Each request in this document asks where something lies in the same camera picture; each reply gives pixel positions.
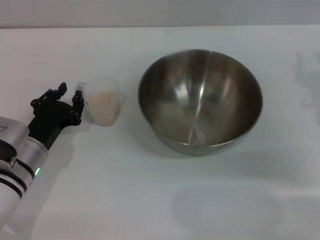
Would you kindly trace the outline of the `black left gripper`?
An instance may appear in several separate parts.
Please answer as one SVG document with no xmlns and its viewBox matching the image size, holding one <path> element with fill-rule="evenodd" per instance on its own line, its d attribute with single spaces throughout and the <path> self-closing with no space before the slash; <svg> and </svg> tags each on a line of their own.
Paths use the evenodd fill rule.
<svg viewBox="0 0 320 240">
<path fill-rule="evenodd" d="M 67 84 L 62 82 L 57 89 L 49 89 L 39 98 L 33 99 L 34 118 L 29 123 L 28 136 L 39 141 L 45 148 L 51 148 L 61 131 L 70 125 L 80 125 L 85 106 L 83 93 L 76 90 L 72 106 L 59 101 L 67 92 Z"/>
</svg>

